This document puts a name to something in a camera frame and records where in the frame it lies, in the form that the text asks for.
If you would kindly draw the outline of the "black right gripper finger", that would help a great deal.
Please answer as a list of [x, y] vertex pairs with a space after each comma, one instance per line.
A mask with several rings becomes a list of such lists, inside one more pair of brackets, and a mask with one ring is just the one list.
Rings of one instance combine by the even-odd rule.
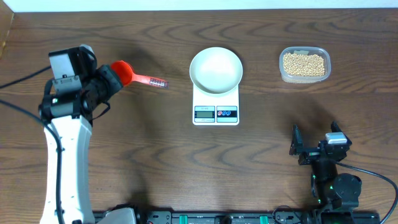
[[341, 128], [338, 126], [336, 121], [333, 121], [330, 125], [331, 131], [333, 133], [342, 133], [343, 131], [341, 130]]
[[303, 151], [303, 139], [301, 136], [301, 132], [296, 124], [293, 125], [292, 128], [292, 142], [290, 145], [290, 150], [289, 154], [291, 156], [293, 155], [299, 155]]

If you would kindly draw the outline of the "red measuring scoop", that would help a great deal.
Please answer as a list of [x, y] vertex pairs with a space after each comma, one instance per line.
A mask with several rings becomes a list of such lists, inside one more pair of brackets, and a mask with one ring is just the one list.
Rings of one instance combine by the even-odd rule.
[[123, 86], [128, 86], [132, 82], [138, 82], [164, 89], [169, 87], [168, 81], [161, 78], [136, 74], [133, 67], [123, 60], [112, 63], [111, 69], [118, 75]]

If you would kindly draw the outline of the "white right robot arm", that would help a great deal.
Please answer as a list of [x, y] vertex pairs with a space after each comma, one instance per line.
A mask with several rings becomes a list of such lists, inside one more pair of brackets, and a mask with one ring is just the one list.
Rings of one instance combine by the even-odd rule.
[[359, 206], [362, 181], [359, 177], [338, 173], [337, 163], [342, 161], [352, 145], [336, 122], [331, 123], [331, 132], [318, 142], [316, 147], [304, 146], [297, 125], [292, 128], [289, 154], [298, 156], [300, 166], [312, 169], [312, 192], [319, 204], [331, 210], [347, 211]]

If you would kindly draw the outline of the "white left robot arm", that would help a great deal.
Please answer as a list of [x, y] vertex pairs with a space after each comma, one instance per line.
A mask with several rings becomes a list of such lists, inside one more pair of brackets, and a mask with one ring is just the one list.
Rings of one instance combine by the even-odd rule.
[[94, 223], [88, 184], [93, 111], [126, 84], [110, 65], [46, 83], [39, 106], [47, 141], [47, 191], [41, 223]]

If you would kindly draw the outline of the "white digital kitchen scale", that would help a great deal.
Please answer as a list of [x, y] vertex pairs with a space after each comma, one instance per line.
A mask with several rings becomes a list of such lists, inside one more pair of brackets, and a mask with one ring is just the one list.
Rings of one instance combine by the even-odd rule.
[[193, 87], [192, 123], [196, 126], [237, 126], [239, 124], [239, 88], [209, 94]]

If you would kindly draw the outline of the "beige bowl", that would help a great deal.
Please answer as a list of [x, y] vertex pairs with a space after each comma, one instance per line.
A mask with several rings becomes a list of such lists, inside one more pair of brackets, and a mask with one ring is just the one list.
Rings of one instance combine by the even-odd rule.
[[240, 84], [243, 64], [233, 51], [210, 47], [194, 56], [189, 74], [193, 85], [199, 90], [211, 95], [222, 95]]

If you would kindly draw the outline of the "soybeans in container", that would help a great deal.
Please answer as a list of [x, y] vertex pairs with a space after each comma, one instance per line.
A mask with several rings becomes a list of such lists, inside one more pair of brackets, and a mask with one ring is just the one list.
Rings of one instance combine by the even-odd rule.
[[320, 77], [325, 74], [324, 59], [319, 55], [287, 53], [282, 57], [286, 73], [301, 77]]

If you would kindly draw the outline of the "clear plastic container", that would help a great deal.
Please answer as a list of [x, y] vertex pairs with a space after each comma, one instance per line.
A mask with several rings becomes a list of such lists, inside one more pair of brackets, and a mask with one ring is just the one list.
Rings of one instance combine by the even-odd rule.
[[279, 55], [279, 70], [287, 83], [322, 82], [331, 74], [331, 58], [323, 48], [287, 47]]

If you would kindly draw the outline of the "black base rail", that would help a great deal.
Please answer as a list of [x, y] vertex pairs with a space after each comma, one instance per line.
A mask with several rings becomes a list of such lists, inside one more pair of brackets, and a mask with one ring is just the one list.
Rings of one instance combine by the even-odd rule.
[[187, 212], [171, 209], [149, 210], [118, 205], [118, 208], [131, 208], [137, 223], [146, 224], [266, 224], [266, 223], [356, 223], [375, 224], [381, 221], [376, 212], [323, 212], [300, 211], [286, 205], [265, 212]]

